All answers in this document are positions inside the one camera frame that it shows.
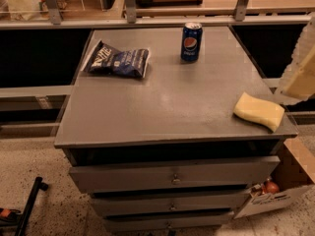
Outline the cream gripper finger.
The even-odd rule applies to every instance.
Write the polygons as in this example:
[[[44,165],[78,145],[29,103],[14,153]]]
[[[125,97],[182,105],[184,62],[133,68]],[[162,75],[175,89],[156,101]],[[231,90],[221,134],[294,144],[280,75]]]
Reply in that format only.
[[[298,70],[300,63],[310,51],[315,52],[315,16],[313,16],[308,24],[303,28],[292,52],[292,61],[285,68],[275,94],[286,96],[283,94],[284,87]]]
[[[283,94],[296,99],[308,99],[315,93],[315,52],[310,51],[298,70],[283,88]]]

